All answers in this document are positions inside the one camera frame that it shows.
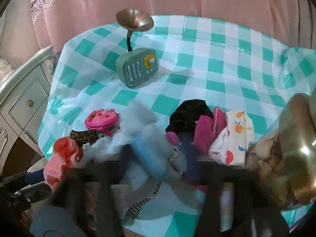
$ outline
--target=green radio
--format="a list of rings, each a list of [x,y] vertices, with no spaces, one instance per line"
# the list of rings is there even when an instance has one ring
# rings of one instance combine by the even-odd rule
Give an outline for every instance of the green radio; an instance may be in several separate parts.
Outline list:
[[[127,29],[127,50],[116,60],[115,67],[119,79],[128,87],[134,87],[153,77],[158,71],[158,57],[153,49],[131,47],[134,31],[148,31],[154,26],[151,16],[135,9],[124,9],[116,14],[120,26]]]

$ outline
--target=teal and white tablecloth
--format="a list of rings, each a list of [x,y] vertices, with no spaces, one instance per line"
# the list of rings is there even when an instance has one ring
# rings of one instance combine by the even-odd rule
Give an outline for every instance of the teal and white tablecloth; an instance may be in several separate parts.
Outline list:
[[[120,113],[133,99],[157,114],[161,132],[184,100],[202,99],[209,107],[244,110],[258,139],[293,94],[310,94],[315,87],[314,50],[290,48],[257,31],[218,20],[186,16],[153,19],[154,28],[134,33],[131,42],[134,49],[155,49],[160,67],[152,79],[133,89],[115,72],[116,59],[127,52],[126,30],[118,24],[91,29],[65,44],[38,132],[39,147],[47,158],[56,139],[69,135],[72,129],[86,130],[84,119],[91,111],[114,108]],[[177,192],[164,184],[160,197],[141,211],[143,220],[126,222],[126,227],[149,237],[187,236],[184,232],[190,236],[203,197],[188,195],[195,196],[196,207],[184,204]],[[291,225],[305,213],[306,207],[284,216]],[[191,224],[180,226],[179,222]]]

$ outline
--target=pink curtain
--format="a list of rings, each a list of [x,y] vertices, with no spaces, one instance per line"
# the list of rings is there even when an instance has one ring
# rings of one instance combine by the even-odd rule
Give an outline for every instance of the pink curtain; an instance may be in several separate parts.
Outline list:
[[[39,46],[52,44],[56,52],[81,32],[115,22],[123,8],[229,21],[289,46],[316,48],[316,10],[309,0],[31,0],[31,5]]]

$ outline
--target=orange print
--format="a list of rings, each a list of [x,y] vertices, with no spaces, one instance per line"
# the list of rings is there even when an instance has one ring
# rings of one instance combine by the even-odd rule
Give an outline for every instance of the orange print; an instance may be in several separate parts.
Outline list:
[[[235,131],[236,131],[236,133],[241,134],[241,133],[244,131],[244,127],[240,125],[240,121],[239,121],[239,123],[237,123],[237,122],[235,121],[235,123],[237,124],[237,125],[235,126]]]
[[[237,118],[241,118],[243,115],[244,115],[244,112],[240,112],[239,111],[239,112],[236,113],[236,117]]]

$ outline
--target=dresser drawer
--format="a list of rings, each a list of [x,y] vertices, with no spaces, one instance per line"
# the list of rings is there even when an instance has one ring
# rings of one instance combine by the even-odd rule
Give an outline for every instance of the dresser drawer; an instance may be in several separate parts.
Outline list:
[[[0,112],[13,130],[20,134],[48,97],[50,85],[36,66],[12,90],[0,107]]]
[[[43,155],[38,147],[38,136],[40,124],[47,108],[48,98],[42,103],[37,112],[34,114],[30,122],[26,125],[25,129],[20,134],[23,141],[26,142],[38,154]]]

